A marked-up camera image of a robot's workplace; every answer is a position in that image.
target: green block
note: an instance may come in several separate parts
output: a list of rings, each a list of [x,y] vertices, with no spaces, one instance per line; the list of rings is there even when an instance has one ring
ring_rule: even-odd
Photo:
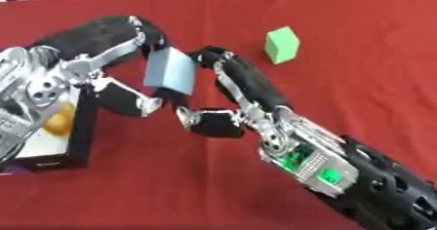
[[[267,33],[264,50],[274,64],[296,57],[300,41],[288,26]]]

